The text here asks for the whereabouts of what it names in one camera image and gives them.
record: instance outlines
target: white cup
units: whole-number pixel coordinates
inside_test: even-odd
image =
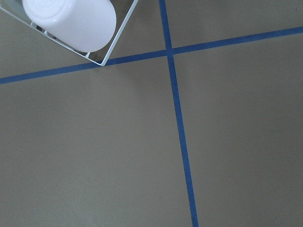
[[[81,52],[104,47],[116,29],[110,0],[22,0],[27,16],[38,26]]]

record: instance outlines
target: gray floor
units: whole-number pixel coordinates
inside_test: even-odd
[[[302,1],[166,0],[173,47],[303,25]],[[87,63],[0,12],[0,78]],[[303,224],[303,34],[174,56],[201,227]],[[139,1],[112,58],[165,49]],[[166,57],[0,85],[0,226],[190,227]]]

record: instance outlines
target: white mug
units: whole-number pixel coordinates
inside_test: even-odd
[[[116,12],[110,0],[22,0],[38,26],[81,52],[104,47],[114,35]]]

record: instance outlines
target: blue grout line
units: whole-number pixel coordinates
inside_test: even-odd
[[[241,44],[241,43],[276,38],[276,37],[281,37],[281,36],[286,36],[286,35],[294,35],[294,34],[299,34],[299,33],[303,33],[303,27],[295,27],[295,28],[284,29],[284,30],[279,30],[279,31],[265,32],[265,33],[241,36],[241,37],[236,37],[236,38],[231,38],[231,39],[212,41],[212,42],[208,42],[208,43],[177,47],[177,48],[173,49],[173,54],[200,51],[200,50],[205,50],[205,49],[210,49],[210,48],[215,48],[215,47]]]
[[[198,227],[199,224],[198,224],[198,218],[197,218],[197,212],[196,212],[194,188],[193,188],[191,172],[190,172],[190,164],[189,164],[189,159],[188,159],[186,137],[185,137],[184,124],[183,124],[182,111],[181,111],[181,103],[180,103],[180,97],[179,97],[179,91],[178,91],[177,74],[176,74],[176,68],[175,68],[175,63],[174,63],[173,49],[171,46],[171,38],[170,38],[170,33],[169,33],[169,22],[168,22],[168,17],[167,17],[165,0],[159,0],[159,5],[160,5],[163,33],[164,33],[164,39],[165,39],[165,46],[166,46],[166,50],[167,50],[169,76],[170,76],[170,82],[171,82],[171,88],[172,88],[172,94],[173,94],[174,106],[175,106],[175,112],[176,112],[176,119],[177,119],[179,140],[180,140],[181,153],[182,153],[182,159],[183,159],[183,167],[184,167],[184,174],[185,174],[185,180],[186,180],[186,186],[187,186],[187,194],[188,194],[188,200],[189,200],[191,220],[192,220],[193,227]]]
[[[281,36],[286,36],[286,35],[294,35],[294,34],[300,34],[300,33],[303,33],[303,27],[295,27],[295,28],[284,29],[284,30],[279,30],[279,31],[266,32],[266,33],[260,33],[260,34],[255,34],[255,35],[247,35],[247,36],[241,36],[241,37],[236,37],[236,38],[231,38],[231,39],[212,41],[212,42],[208,42],[208,43],[194,44],[194,45],[189,45],[189,46],[172,48],[172,54],[199,51],[199,50],[211,49],[211,48],[222,47],[222,46],[227,46],[227,45],[247,43],[247,42],[253,42],[253,41],[257,41],[257,40],[281,37]],[[120,57],[120,58],[109,59],[107,61],[106,66],[122,64],[122,63],[127,63],[127,62],[132,62],[132,61],[146,60],[146,59],[151,59],[151,58],[158,58],[158,57],[163,57],[166,55],[167,55],[166,50],[130,55],[130,56],[125,56],[125,57]],[[16,76],[0,78],[0,85],[17,82],[17,81],[22,81],[22,80],[27,80],[27,79],[54,76],[54,75],[58,75],[58,74],[68,73],[68,72],[89,70],[89,69],[98,68],[98,67],[100,67],[100,66],[98,66],[97,64],[94,64],[94,63],[84,63],[84,64],[66,66],[66,67],[52,69],[52,70],[31,72],[31,73],[26,73],[26,74],[21,74],[21,75],[16,75]]]

